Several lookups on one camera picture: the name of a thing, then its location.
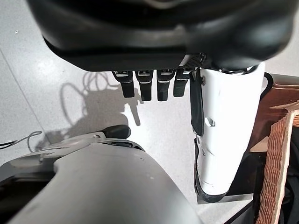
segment black strap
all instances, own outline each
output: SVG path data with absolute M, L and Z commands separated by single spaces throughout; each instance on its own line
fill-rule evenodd
M 204 109 L 202 100 L 202 78 L 200 69 L 197 69 L 196 77 L 190 73 L 190 105 L 191 105 L 191 124 L 197 135 L 204 134 Z
M 261 97 L 260 97 L 260 100 L 262 99 L 262 98 L 264 98 L 264 96 L 266 96 L 266 94 L 270 91 L 270 89 L 273 87 L 273 77 L 269 74 L 269 73 L 267 73 L 267 72 L 265 72 L 264 73 L 264 77 L 267 79 L 267 86 L 266 86 L 266 88 L 264 89 L 264 91 L 261 93 Z

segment gray tiled floor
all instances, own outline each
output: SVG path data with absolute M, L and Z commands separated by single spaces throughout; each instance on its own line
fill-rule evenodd
M 188 87 L 183 98 L 142 103 L 124 99 L 109 72 L 90 73 L 65 62 L 45 45 L 24 0 L 0 1 L 0 142 L 43 130 L 33 147 L 63 138 L 129 124 L 131 140 L 165 169 L 204 223 L 223 223 L 246 201 L 197 205 L 193 189 L 194 134 L 190 125 Z M 296 75 L 299 41 L 268 62 L 268 71 Z M 0 164 L 28 153 L 26 143 L 0 151 Z

